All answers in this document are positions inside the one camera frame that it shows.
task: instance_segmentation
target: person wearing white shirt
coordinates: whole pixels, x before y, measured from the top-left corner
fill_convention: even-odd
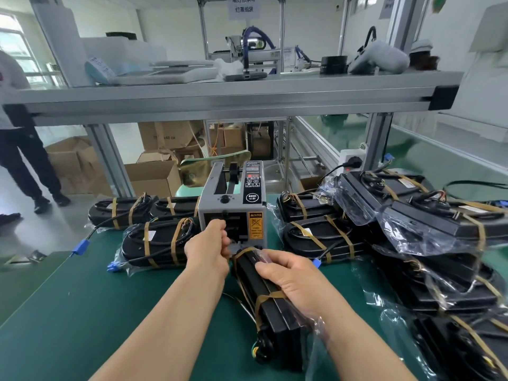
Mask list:
[[[61,185],[49,161],[43,143],[35,131],[33,120],[28,116],[9,115],[9,106],[3,106],[4,98],[16,89],[30,88],[30,84],[16,60],[0,51],[0,166],[9,171],[21,191],[32,198],[35,213],[49,210],[50,201],[43,197],[41,188],[23,162],[20,150],[39,180],[45,185],[60,207],[68,206],[70,199],[61,193]]]

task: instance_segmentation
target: blue connector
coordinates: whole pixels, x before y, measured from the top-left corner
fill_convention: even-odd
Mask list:
[[[122,269],[122,267],[120,264],[118,264],[117,262],[111,262],[108,265],[108,268],[106,269],[106,271],[108,273],[116,273],[117,271],[120,271],[121,269]]]
[[[79,242],[76,247],[72,250],[72,255],[76,254],[77,256],[82,256],[86,249],[88,248],[88,245],[90,244],[90,241],[88,239],[83,239],[81,242]]]

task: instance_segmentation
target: shoe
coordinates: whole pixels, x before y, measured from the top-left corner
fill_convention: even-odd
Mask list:
[[[14,214],[0,214],[0,226],[4,226],[6,224],[12,223],[21,218],[21,214],[16,212]]]
[[[61,192],[53,194],[53,200],[56,202],[56,204],[58,204],[59,207],[65,207],[71,204],[71,200]]]
[[[35,214],[44,214],[49,210],[49,207],[51,206],[49,200],[47,200],[44,197],[34,198],[34,203],[35,203],[34,209]]]

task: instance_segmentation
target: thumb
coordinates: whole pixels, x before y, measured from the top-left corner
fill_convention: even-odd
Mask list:
[[[291,270],[276,263],[256,262],[256,271],[264,279],[268,279],[276,285],[282,285],[288,281]]]

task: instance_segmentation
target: black pants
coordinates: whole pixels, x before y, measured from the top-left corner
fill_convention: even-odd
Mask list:
[[[0,165],[5,167],[12,178],[28,197],[36,198],[42,191],[23,163],[19,150],[25,155],[39,180],[52,194],[61,190],[60,181],[49,162],[48,153],[34,127],[0,129]]]

